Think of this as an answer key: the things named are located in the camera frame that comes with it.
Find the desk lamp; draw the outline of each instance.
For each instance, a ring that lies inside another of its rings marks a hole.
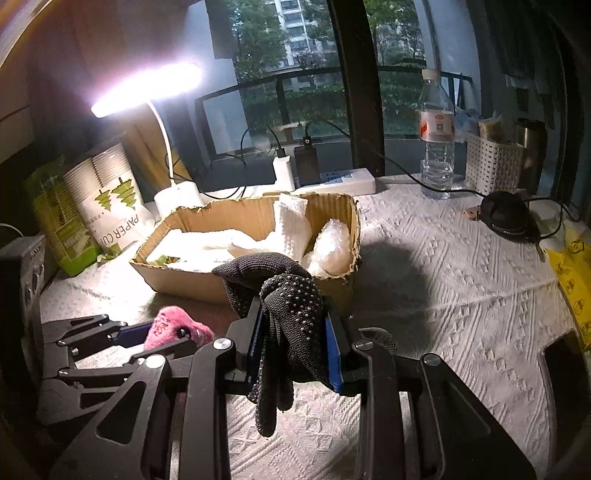
[[[174,182],[173,156],[164,123],[152,100],[173,97],[194,89],[201,79],[201,69],[192,63],[174,63],[154,70],[139,72],[107,92],[92,107],[97,118],[147,103],[156,117],[164,138],[168,155],[168,174],[171,186],[158,192],[154,200],[162,218],[179,206],[203,206],[197,186],[190,181],[176,185]]]

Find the water bottle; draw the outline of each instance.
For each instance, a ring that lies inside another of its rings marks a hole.
[[[437,190],[449,190],[453,182],[454,107],[441,86],[437,70],[423,70],[425,84],[418,101],[420,135],[425,142],[425,158],[421,161],[421,181]],[[449,198],[423,188],[423,195],[436,200]]]

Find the blue gripper pad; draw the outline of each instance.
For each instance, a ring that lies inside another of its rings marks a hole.
[[[335,331],[332,322],[327,317],[326,323],[326,356],[329,366],[329,381],[337,393],[341,393],[343,387],[343,373],[341,371],[341,360],[339,345],[336,341]]]

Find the paper cup package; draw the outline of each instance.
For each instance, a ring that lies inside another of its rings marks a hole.
[[[120,254],[152,231],[154,218],[143,205],[121,143],[92,155],[64,178],[85,224],[107,255]]]
[[[25,181],[25,189],[54,257],[68,275],[74,276],[96,261],[100,248],[59,175],[63,165],[60,157],[38,168]]]

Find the pink plush toy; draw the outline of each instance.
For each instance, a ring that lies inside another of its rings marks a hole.
[[[150,327],[144,342],[144,350],[174,342],[186,335],[190,335],[199,347],[215,338],[207,325],[195,322],[181,307],[164,307],[158,312]]]

